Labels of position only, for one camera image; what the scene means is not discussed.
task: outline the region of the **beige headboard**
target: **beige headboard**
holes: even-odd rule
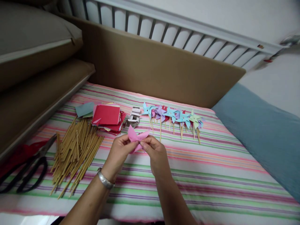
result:
[[[211,108],[245,70],[182,49],[60,15],[82,30],[76,55],[95,65],[90,82],[157,98]]]

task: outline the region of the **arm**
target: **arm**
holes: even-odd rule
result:
[[[108,181],[111,183],[116,181],[127,155],[137,145],[138,142],[130,143],[128,135],[120,136],[113,141],[109,155],[101,169],[101,173]],[[97,224],[108,195],[109,190],[96,175],[60,225]]]
[[[150,164],[165,224],[197,224],[172,178],[165,146],[148,136],[141,146],[150,156]]]

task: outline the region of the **bed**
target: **bed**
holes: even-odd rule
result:
[[[56,132],[62,136],[73,121],[75,106],[85,101],[115,102],[130,113],[132,106],[166,105],[180,108],[205,119],[201,129],[201,145],[193,139],[190,130],[180,139],[179,125],[169,131],[168,123],[162,126],[162,143],[166,146],[173,178],[198,222],[205,224],[296,224],[300,222],[300,205],[251,156],[245,147],[222,124],[211,109],[162,100],[133,92],[122,91],[87,82],[66,102],[28,144],[46,140]],[[160,125],[154,124],[154,136],[159,138]],[[149,118],[140,117],[137,132],[150,129]],[[28,193],[16,195],[15,190],[0,195],[0,212],[23,215],[66,215],[108,156],[116,137],[100,133],[105,139],[84,179],[69,197],[57,200],[61,186],[49,196],[52,186],[54,144],[47,153],[48,172],[40,186]],[[163,220],[150,169],[149,156],[139,150],[129,155],[112,189],[102,215],[127,222],[153,222]]]

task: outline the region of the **scissors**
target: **scissors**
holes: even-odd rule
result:
[[[49,150],[49,148],[52,146],[52,144],[54,143],[54,141],[56,140],[56,134],[53,135],[48,142],[41,147],[37,153],[35,153],[32,157],[30,157],[28,160],[26,160],[23,163],[17,164],[16,166],[14,166],[10,171],[8,171],[1,179],[0,179],[0,185],[6,180],[6,178],[8,178],[16,169],[18,169],[20,166],[24,165],[25,166],[20,170],[20,172],[14,177],[14,179],[7,185],[7,187],[3,190],[0,191],[0,193],[7,193],[9,192],[13,186],[15,186],[15,184],[17,184],[20,180],[23,179],[22,183],[20,184],[20,186],[17,189],[17,193],[25,193],[28,191],[31,191],[33,189],[35,189],[43,180],[46,172],[47,172],[47,168],[48,168],[48,163],[47,163],[47,159],[46,159],[46,153]],[[38,161],[36,162],[36,164],[33,166],[33,168],[31,169],[31,171],[28,173],[27,176],[24,176],[24,174],[28,171],[28,169],[32,166],[32,164],[38,159]],[[40,175],[40,177],[38,178],[38,180],[36,181],[36,183],[34,185],[32,185],[30,188],[24,190],[24,187],[26,186],[26,184],[30,181],[30,179],[32,178],[32,176],[35,174],[35,172],[37,171],[38,167],[40,165],[43,165],[43,171]]]

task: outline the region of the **black scissors handle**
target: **black scissors handle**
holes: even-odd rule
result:
[[[38,155],[34,155],[34,156],[30,157],[26,162],[24,162],[24,163],[26,163],[26,165],[13,178],[13,180],[7,185],[7,187],[5,189],[3,189],[3,190],[0,191],[0,193],[7,193],[7,192],[9,192],[13,188],[13,186],[16,185],[16,183],[18,183],[20,180],[22,180],[23,175],[27,172],[27,170],[30,168],[30,166],[34,163],[34,161],[37,158],[38,158]],[[1,179],[0,179],[0,185],[6,180],[6,178],[8,178],[16,169],[18,169],[24,163],[20,163],[20,164],[14,166],[3,177],[1,177]],[[35,172],[37,171],[37,169],[38,169],[38,167],[40,165],[44,165],[43,171],[42,171],[40,177],[38,178],[38,180],[36,181],[36,183],[33,186],[31,186],[29,189],[24,190],[25,185],[30,181],[30,179],[35,174]],[[44,176],[45,176],[45,174],[47,172],[47,167],[48,167],[48,163],[47,163],[46,157],[43,156],[43,157],[39,158],[39,160],[34,165],[34,167],[29,172],[29,174],[26,177],[23,178],[23,182],[18,187],[17,193],[25,193],[25,192],[28,192],[28,191],[31,191],[31,190],[35,189],[40,184],[40,182],[43,180],[43,178],[44,178]]]
[[[25,185],[30,181],[30,179],[35,174],[35,172],[37,171],[37,169],[39,168],[40,165],[43,165],[43,170],[41,172],[40,177],[38,178],[38,180],[35,182],[34,185],[32,185],[30,188],[24,190]],[[18,187],[17,193],[25,193],[25,192],[28,192],[28,191],[31,191],[31,190],[37,188],[37,186],[39,186],[39,184],[43,180],[43,178],[47,172],[47,168],[48,168],[48,163],[47,163],[46,157],[45,156],[40,157],[39,160],[37,161],[37,163],[32,168],[32,170],[28,173],[28,175],[23,178],[23,182]]]

